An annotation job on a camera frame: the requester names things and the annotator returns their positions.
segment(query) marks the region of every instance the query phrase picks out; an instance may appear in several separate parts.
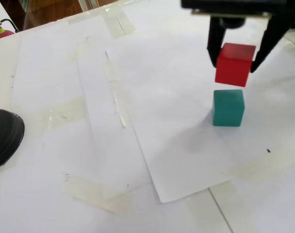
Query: red cube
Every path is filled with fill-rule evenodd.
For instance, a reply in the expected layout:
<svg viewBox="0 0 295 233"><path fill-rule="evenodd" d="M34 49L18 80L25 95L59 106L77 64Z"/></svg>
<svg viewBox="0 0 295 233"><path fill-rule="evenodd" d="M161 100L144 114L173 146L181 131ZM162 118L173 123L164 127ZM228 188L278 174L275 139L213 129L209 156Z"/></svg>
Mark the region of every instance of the red cube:
<svg viewBox="0 0 295 233"><path fill-rule="evenodd" d="M246 86L255 48L254 45L225 43L216 61L215 82Z"/></svg>

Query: table surface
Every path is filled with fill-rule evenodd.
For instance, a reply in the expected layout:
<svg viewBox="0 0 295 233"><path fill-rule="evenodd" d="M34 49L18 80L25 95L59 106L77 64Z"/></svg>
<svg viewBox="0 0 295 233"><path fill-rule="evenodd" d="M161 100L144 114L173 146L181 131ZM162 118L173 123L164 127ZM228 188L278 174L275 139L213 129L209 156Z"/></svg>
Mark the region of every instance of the table surface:
<svg viewBox="0 0 295 233"><path fill-rule="evenodd" d="M100 111L99 106L103 103L96 101L99 105L96 105L95 109L90 104L97 98L96 91L99 91L98 97L100 94L101 97L107 97L103 101L114 104L103 71L103 63L107 62L105 50L134 33L158 36L196 27L207 33L209 18L191 18L189 11L180 9L177 0L130 2L121 0L0 39L1 109L15 110L12 106L12 95L23 35L53 28L62 22L68 23L73 29L73 35L76 36L73 36L72 40L75 41L75 45L89 36L95 36L94 43L87 48L96 48L96 50L88 52L85 57L77 57L77 62L84 64L82 66L84 70L80 70L80 78L84 101L88 106L86 119L81 123L85 126L89 124L91 128L89 136L92 140L112 131L112 128L103 125L99 130L97 124L103 119L98 119L98 123L93 122ZM258 28L265 29L262 22ZM258 40L257 43L260 36L254 37L254 40ZM288 46L295 48L295 34L287 35L287 38L291 42L283 39L279 45L285 49ZM21 145L22 149L0 168L0 233L35 231L171 233L288 231L295 233L295 167L256 183L244 180L225 182L189 197L163 204L159 201L140 150L137 150L138 154L129 155L129 151L115 142L114 138L110 138L110 142L114 143L117 150L120 149L118 154L112 153L111 157L101 157L95 153L95 157L90 158L81 153L80 160L74 157L63 160L60 157L59 163L52 160L48 154L57 150L52 147L50 151L47 150L47 154L43 152L42 155L47 155L46 158L39 159L32 157L33 153L30 152L37 151L35 147L38 146L39 138L34 133L36 128L36 124L26 123L26 137ZM118 134L121 131L127 134L127 138L134 134L132 127L127 127L127 130L121 127L116 131L116 138L120 138ZM52 131L50 135L50 137L59 136L62 136L62 131L59 130ZM124 143L128 143L132 150L139 148L135 139ZM64 146L70 148L71 141L65 141ZM33 162L26 166L24 162L28 160ZM47 163L47 166L39 166L38 163ZM128 211L114 213L99 208L92 202L82 202L74 198L66 191L66 182L76 177L86 178L86 181L90 181L89 185L95 189L105 186L108 190L125 186L125 181L129 179L129 187L128 185L125 187L131 202Z"/></svg>

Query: green block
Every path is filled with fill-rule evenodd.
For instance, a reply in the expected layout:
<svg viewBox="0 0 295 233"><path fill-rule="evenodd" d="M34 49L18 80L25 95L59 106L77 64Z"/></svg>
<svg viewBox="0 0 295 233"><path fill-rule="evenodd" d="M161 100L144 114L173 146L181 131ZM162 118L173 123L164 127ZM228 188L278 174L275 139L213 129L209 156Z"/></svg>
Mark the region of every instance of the green block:
<svg viewBox="0 0 295 233"><path fill-rule="evenodd" d="M213 93L213 125L240 126L245 110L242 90L216 90Z"/></svg>

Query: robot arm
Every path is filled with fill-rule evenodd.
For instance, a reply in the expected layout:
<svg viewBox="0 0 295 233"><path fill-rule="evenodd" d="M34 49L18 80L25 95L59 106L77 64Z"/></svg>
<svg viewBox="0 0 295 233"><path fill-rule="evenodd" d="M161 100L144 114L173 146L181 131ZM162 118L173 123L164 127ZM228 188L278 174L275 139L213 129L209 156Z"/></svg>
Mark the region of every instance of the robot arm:
<svg viewBox="0 0 295 233"><path fill-rule="evenodd" d="M295 0L181 0L183 8L211 14L208 52L216 67L216 60L226 29L244 25L245 18L253 15L271 14L264 32L261 47L251 66L253 73L271 50L295 23Z"/></svg>

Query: tape strip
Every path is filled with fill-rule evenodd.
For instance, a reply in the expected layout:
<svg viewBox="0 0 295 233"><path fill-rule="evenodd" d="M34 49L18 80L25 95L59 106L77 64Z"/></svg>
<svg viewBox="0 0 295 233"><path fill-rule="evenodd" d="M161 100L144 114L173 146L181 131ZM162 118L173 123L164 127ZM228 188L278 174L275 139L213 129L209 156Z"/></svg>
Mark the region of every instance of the tape strip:
<svg viewBox="0 0 295 233"><path fill-rule="evenodd" d="M55 130L61 126L86 118L83 97L48 108L42 112L44 130Z"/></svg>
<svg viewBox="0 0 295 233"><path fill-rule="evenodd" d="M67 179L64 191L79 199L82 203L92 205L119 215L131 213L132 199L129 194L104 200L103 189L110 189L103 184L89 181L82 177L71 176Z"/></svg>
<svg viewBox="0 0 295 233"><path fill-rule="evenodd" d="M134 25L129 21L121 6L106 6L102 17L109 28L111 36L116 39L135 32Z"/></svg>
<svg viewBox="0 0 295 233"><path fill-rule="evenodd" d="M127 127L131 123L131 111L127 101L128 98L126 98L126 92L120 79L121 75L117 72L116 67L112 65L111 61L105 62L103 68L109 81L122 125Z"/></svg>
<svg viewBox="0 0 295 233"><path fill-rule="evenodd" d="M113 10L113 8L107 8L101 14L113 39L116 39L125 35L122 27L120 26L117 20L117 17L115 15L115 10Z"/></svg>
<svg viewBox="0 0 295 233"><path fill-rule="evenodd" d="M232 182L227 181L209 189L233 232L260 232Z"/></svg>
<svg viewBox="0 0 295 233"><path fill-rule="evenodd" d="M230 233L208 189L187 197L185 205L198 232Z"/></svg>
<svg viewBox="0 0 295 233"><path fill-rule="evenodd" d="M226 174L259 182L268 179L295 166L295 140L281 147L279 150L271 151L265 156L251 160L238 168L230 169Z"/></svg>
<svg viewBox="0 0 295 233"><path fill-rule="evenodd" d="M121 9L118 10L117 20L122 27L125 35L131 34L136 31L135 26L129 21L127 15Z"/></svg>

